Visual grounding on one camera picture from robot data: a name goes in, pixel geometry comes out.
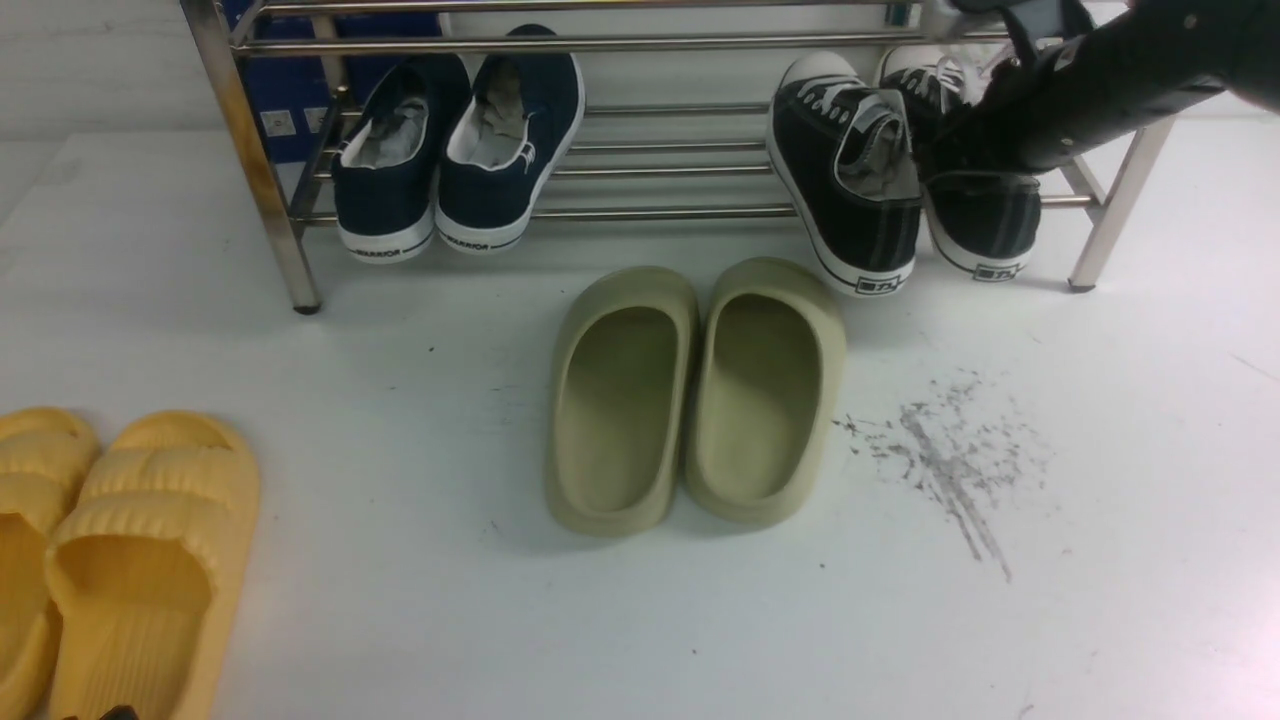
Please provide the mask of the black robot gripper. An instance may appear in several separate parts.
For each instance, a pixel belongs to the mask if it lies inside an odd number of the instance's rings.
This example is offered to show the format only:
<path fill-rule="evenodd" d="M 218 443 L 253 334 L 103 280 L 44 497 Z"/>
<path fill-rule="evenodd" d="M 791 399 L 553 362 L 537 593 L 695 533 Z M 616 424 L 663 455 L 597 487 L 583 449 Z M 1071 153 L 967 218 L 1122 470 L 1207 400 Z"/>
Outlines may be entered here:
<path fill-rule="evenodd" d="M 1233 1 L 1139 1 L 1098 26 L 1080 1 L 960 1 L 995 12 L 1015 63 L 977 105 L 946 115 L 918 152 L 920 178 L 1036 176 L 1222 94 Z"/>

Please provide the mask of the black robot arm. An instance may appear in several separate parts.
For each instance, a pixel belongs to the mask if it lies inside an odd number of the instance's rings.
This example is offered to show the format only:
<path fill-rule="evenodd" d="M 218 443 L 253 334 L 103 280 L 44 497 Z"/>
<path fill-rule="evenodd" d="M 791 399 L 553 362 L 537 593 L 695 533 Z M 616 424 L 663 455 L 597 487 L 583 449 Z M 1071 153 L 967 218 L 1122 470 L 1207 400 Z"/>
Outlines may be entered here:
<path fill-rule="evenodd" d="M 951 111 L 920 176 L 1038 176 L 1222 92 L 1277 110 L 1275 1 L 1138 1 L 1097 26 L 1080 1 L 950 1 L 950 29 L 1000 18 L 1016 64 Z"/>

